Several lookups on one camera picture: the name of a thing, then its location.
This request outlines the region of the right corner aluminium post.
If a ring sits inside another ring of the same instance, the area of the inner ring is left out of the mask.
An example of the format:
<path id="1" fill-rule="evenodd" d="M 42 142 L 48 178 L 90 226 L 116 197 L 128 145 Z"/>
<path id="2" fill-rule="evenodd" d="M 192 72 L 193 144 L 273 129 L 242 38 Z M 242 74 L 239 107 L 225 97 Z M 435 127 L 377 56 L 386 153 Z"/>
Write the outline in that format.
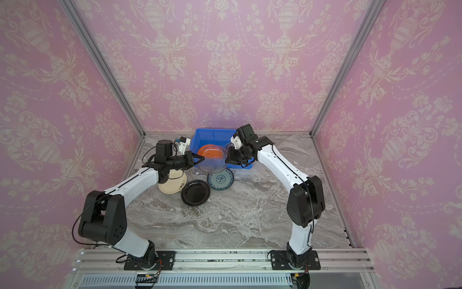
<path id="1" fill-rule="evenodd" d="M 345 79 L 348 76 L 349 71 L 351 70 L 353 64 L 355 63 L 357 56 L 364 45 L 366 38 L 368 37 L 375 21 L 377 20 L 377 17 L 380 14 L 381 9 L 383 8 L 385 4 L 385 0 L 373 0 L 371 1 L 365 16 L 356 32 L 356 35 L 354 36 L 351 46 L 346 53 L 345 59 L 340 66 L 339 72 L 334 79 L 334 82 L 332 84 L 331 89 L 329 90 L 329 93 L 326 97 L 326 100 L 324 101 L 324 104 L 322 105 L 320 112 L 316 118 L 316 121 L 314 123 L 314 126 L 312 130 L 310 131 L 310 136 L 312 138 L 316 138 L 318 133 L 321 130 L 322 124 L 324 120 L 326 119 L 328 112 L 330 108 L 332 107 L 334 100 L 337 96 L 337 94 L 340 92 L 340 89 L 342 88 Z"/>

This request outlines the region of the black round plate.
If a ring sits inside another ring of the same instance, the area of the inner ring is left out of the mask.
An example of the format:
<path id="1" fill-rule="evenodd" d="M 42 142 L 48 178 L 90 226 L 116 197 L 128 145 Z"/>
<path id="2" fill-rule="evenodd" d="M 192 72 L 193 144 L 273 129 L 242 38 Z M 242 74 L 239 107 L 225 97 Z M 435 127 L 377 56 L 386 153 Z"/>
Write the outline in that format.
<path id="1" fill-rule="evenodd" d="M 181 198 L 186 205 L 196 207 L 204 204 L 209 199 L 210 193 L 208 183 L 202 180 L 193 180 L 185 184 L 181 191 Z"/>

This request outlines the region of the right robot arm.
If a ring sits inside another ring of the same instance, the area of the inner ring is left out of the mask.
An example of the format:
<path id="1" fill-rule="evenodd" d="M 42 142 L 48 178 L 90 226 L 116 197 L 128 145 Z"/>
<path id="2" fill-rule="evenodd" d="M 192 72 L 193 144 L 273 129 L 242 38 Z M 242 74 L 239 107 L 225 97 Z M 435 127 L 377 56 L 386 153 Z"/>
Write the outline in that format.
<path id="1" fill-rule="evenodd" d="M 321 179 L 297 169 L 268 137 L 257 136 L 249 124 L 236 130 L 231 143 L 233 146 L 228 149 L 227 164 L 247 167 L 258 161 L 288 191 L 286 211 L 292 220 L 292 231 L 286 255 L 293 268 L 308 266 L 315 226 L 326 209 Z"/>

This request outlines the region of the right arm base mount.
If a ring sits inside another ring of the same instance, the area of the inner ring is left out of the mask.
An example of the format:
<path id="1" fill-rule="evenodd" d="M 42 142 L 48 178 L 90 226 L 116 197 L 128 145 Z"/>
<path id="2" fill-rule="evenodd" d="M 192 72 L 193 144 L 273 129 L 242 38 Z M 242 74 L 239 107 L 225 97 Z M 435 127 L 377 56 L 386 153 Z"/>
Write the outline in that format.
<path id="1" fill-rule="evenodd" d="M 302 255 L 292 251 L 271 250 L 269 260 L 273 270 L 320 270 L 320 258 L 315 250 L 308 250 Z"/>

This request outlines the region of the brown clear plate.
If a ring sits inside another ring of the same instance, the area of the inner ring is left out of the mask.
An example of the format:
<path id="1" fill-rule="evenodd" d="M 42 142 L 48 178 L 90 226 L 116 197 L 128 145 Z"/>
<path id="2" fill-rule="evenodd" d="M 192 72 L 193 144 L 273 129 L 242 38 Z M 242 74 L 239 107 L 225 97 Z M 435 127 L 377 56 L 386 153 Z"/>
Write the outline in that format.
<path id="1" fill-rule="evenodd" d="M 198 164 L 198 168 L 204 173 L 219 173 L 227 168 L 226 159 L 213 160 L 205 159 L 203 162 Z"/>

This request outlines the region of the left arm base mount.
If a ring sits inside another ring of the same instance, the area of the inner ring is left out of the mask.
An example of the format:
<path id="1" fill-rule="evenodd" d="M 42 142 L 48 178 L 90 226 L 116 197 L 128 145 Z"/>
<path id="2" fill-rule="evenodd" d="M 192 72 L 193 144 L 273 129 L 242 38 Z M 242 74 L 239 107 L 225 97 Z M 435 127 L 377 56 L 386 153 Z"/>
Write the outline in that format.
<path id="1" fill-rule="evenodd" d="M 148 253 L 148 256 L 143 258 L 137 258 L 129 255 L 126 258 L 123 268 L 125 271 L 171 271 L 173 270 L 175 257 L 176 251 L 174 250 L 157 250 L 155 253 Z"/>

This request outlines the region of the cream plate left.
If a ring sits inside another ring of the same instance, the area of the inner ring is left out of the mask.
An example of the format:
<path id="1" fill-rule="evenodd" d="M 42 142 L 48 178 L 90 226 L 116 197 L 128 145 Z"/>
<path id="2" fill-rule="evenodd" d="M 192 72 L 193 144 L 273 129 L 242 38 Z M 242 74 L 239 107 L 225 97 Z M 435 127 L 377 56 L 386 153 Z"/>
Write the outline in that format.
<path id="1" fill-rule="evenodd" d="M 172 195 L 180 192 L 187 183 L 187 175 L 182 170 L 172 169 L 168 175 L 168 179 L 163 184 L 158 184 L 161 192 Z"/>

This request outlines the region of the aluminium frame rail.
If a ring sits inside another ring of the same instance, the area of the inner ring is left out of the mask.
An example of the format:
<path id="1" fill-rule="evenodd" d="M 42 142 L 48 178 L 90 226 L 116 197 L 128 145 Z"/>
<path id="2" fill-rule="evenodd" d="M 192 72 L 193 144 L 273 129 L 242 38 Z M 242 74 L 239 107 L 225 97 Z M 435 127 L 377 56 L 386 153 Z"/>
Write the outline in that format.
<path id="1" fill-rule="evenodd" d="M 379 289 L 364 249 L 316 249 L 320 270 L 273 270 L 271 250 L 173 249 L 173 270 L 125 271 L 113 249 L 83 249 L 66 289 Z"/>

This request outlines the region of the blue plastic bin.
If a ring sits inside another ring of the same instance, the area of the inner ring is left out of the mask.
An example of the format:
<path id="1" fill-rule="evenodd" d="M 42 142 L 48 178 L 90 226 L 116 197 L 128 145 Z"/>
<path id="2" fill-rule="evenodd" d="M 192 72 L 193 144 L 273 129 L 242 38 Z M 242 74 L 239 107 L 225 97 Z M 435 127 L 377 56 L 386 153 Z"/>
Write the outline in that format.
<path id="1" fill-rule="evenodd" d="M 216 129 L 216 128 L 199 128 L 195 131 L 192 138 L 190 150 L 197 154 L 198 150 L 208 144 L 215 144 L 227 149 L 232 145 L 231 137 L 236 133 L 235 130 L 230 129 Z M 227 164 L 227 169 L 241 169 L 240 166 Z"/>

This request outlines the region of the left corner aluminium post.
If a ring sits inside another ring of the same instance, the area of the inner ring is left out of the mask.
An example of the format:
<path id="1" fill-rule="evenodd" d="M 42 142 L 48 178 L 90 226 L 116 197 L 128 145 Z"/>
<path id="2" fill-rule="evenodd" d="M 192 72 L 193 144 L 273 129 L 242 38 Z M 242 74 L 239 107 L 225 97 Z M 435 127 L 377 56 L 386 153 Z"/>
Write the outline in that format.
<path id="1" fill-rule="evenodd" d="M 83 18 L 79 14 L 77 6 L 72 1 L 68 0 L 59 0 L 58 3 L 60 4 L 66 16 L 69 18 L 69 21 L 73 28 L 76 30 L 81 42 L 87 49 L 99 72 L 107 82 L 109 89 L 114 94 L 116 100 L 128 117 L 134 130 L 140 138 L 144 138 L 146 136 L 146 132 L 144 131 L 141 122 L 135 115 L 134 110 L 132 109 L 129 101 L 123 93 L 121 85 L 116 80 L 108 65 L 108 62 L 104 58 L 101 50 L 98 48 L 95 38 L 91 35 L 90 30 L 87 28 Z"/>

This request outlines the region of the blue floral patterned plate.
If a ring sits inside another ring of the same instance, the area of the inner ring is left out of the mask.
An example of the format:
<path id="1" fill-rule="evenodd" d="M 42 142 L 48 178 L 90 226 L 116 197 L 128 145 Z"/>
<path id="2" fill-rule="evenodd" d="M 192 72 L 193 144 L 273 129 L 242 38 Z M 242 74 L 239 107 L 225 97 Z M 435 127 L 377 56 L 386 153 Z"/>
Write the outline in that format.
<path id="1" fill-rule="evenodd" d="M 210 173 L 207 177 L 208 185 L 217 191 L 229 189 L 234 182 L 234 174 L 231 170 L 225 169 L 219 173 Z"/>

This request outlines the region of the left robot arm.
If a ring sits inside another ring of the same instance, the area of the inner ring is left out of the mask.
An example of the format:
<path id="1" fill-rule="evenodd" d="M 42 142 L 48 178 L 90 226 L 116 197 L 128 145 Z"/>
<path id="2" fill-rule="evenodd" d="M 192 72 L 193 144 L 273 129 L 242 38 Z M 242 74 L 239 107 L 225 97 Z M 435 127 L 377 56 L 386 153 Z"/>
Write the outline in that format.
<path id="1" fill-rule="evenodd" d="M 129 228 L 126 208 L 150 187 L 166 183 L 171 170 L 186 171 L 205 160 L 186 149 L 188 142 L 184 137 L 179 143 L 160 140 L 154 155 L 135 174 L 109 189 L 90 192 L 73 229 L 82 238 L 123 252 L 128 260 L 137 262 L 144 270 L 155 268 L 160 263 L 155 244 Z"/>

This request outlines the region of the corner aluminium post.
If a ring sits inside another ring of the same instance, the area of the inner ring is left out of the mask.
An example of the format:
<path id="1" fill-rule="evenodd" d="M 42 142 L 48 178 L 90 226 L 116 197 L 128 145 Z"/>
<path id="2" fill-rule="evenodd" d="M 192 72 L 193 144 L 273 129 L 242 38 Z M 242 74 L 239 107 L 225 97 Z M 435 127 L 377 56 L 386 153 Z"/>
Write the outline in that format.
<path id="1" fill-rule="evenodd" d="M 329 93 L 326 97 L 326 100 L 324 101 L 324 104 L 322 105 L 320 112 L 316 118 L 316 121 L 314 123 L 314 126 L 312 130 L 310 131 L 310 136 L 312 138 L 316 138 L 318 133 L 321 130 L 322 124 L 324 120 L 326 119 L 328 112 L 330 108 L 332 107 L 334 100 L 337 96 L 337 94 L 340 92 L 340 89 L 342 88 L 345 79 L 348 76 L 349 71 L 351 70 L 353 64 L 355 63 L 357 56 L 364 45 L 366 38 L 368 37 L 375 21 L 377 20 L 377 17 L 380 14 L 381 9 L 383 8 L 385 4 L 385 0 L 373 0 L 371 1 L 365 16 L 356 32 L 356 35 L 354 36 L 351 46 L 346 53 L 345 59 L 340 66 L 339 72 L 334 79 L 334 82 L 332 84 L 331 89 L 329 90 Z"/>
<path id="2" fill-rule="evenodd" d="M 121 85 L 116 80 L 108 65 L 108 62 L 104 58 L 101 50 L 98 48 L 95 38 L 91 35 L 90 30 L 87 28 L 83 18 L 79 14 L 77 6 L 72 1 L 68 0 L 59 0 L 58 3 L 60 4 L 66 16 L 69 18 L 69 21 L 73 28 L 76 30 L 81 42 L 87 49 L 99 72 L 107 82 L 109 89 L 114 94 L 116 100 L 128 117 L 134 130 L 140 138 L 144 138 L 146 136 L 146 132 L 144 131 L 141 122 L 135 115 L 134 110 L 132 109 L 129 101 L 123 93 Z"/>

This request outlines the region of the orange plastic plate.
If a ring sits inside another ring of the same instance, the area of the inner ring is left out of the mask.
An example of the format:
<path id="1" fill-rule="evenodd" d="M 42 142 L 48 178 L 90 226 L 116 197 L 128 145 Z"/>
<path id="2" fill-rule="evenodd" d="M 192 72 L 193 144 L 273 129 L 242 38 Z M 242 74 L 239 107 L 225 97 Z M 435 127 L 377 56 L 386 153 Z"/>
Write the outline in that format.
<path id="1" fill-rule="evenodd" d="M 198 150 L 198 155 L 206 159 L 222 160 L 226 159 L 226 150 L 222 146 L 214 144 L 206 144 Z"/>

